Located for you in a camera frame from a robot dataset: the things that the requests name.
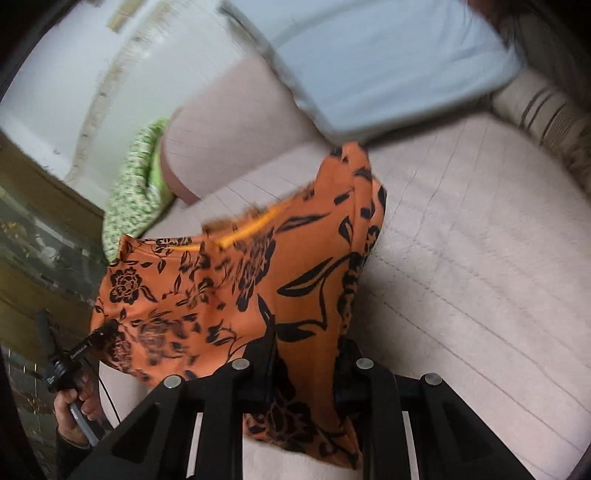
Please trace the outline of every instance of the black cable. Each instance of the black cable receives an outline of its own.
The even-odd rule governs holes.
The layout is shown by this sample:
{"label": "black cable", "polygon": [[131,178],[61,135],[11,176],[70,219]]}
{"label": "black cable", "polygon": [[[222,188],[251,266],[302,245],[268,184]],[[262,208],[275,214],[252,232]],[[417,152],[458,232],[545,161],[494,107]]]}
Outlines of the black cable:
{"label": "black cable", "polygon": [[105,390],[105,394],[107,395],[107,398],[109,399],[109,402],[111,404],[111,407],[113,408],[113,412],[115,413],[115,417],[117,417],[117,421],[119,423],[121,423],[121,419],[119,418],[119,415],[117,414],[117,409],[115,408],[115,404],[113,403],[113,400],[111,400],[111,396],[109,395],[109,391],[106,389],[105,384],[103,383],[99,373],[95,370],[95,367],[93,367],[90,362],[86,359],[86,357],[84,358],[84,361],[88,364],[88,366],[90,367],[90,369],[93,371],[93,373],[96,375],[96,378],[99,379],[100,384],[103,387],[103,390]]}

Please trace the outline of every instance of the sofa cushion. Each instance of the sofa cushion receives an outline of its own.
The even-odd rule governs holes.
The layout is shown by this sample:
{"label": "sofa cushion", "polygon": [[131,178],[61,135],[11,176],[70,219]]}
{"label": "sofa cushion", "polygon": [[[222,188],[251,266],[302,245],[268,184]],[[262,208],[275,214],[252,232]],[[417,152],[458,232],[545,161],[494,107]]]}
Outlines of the sofa cushion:
{"label": "sofa cushion", "polygon": [[162,140],[169,188],[194,203],[319,137],[264,60],[248,57],[179,111]]}

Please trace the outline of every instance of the sleeve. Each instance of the sleeve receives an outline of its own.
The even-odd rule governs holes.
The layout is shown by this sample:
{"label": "sleeve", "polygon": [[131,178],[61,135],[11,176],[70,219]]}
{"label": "sleeve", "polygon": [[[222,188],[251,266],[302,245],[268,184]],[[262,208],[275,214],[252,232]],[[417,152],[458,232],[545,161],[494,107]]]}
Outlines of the sleeve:
{"label": "sleeve", "polygon": [[66,480],[91,451],[91,447],[78,447],[68,442],[56,429],[57,480]]}

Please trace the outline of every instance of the striped cushion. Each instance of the striped cushion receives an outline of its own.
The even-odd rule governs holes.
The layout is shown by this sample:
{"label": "striped cushion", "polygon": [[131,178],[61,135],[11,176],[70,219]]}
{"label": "striped cushion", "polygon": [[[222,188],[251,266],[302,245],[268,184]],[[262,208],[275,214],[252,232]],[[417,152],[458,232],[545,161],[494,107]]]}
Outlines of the striped cushion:
{"label": "striped cushion", "polygon": [[493,97],[493,110],[556,155],[591,196],[591,115],[532,69]]}

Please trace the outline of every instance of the white wall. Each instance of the white wall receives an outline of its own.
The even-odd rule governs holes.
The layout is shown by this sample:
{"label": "white wall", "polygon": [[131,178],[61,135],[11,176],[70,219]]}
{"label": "white wall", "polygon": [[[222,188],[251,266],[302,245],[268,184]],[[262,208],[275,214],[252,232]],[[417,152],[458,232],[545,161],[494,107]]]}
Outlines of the white wall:
{"label": "white wall", "polygon": [[[37,44],[0,103],[0,128],[7,136],[101,208],[135,133],[152,119],[170,116],[245,53],[215,0],[147,0],[117,34],[106,24],[120,1],[79,3]],[[162,4],[170,8],[160,18],[159,35],[128,68],[114,71],[122,50]],[[73,169],[93,99],[105,79],[114,77],[116,93],[77,159],[81,168]]]}

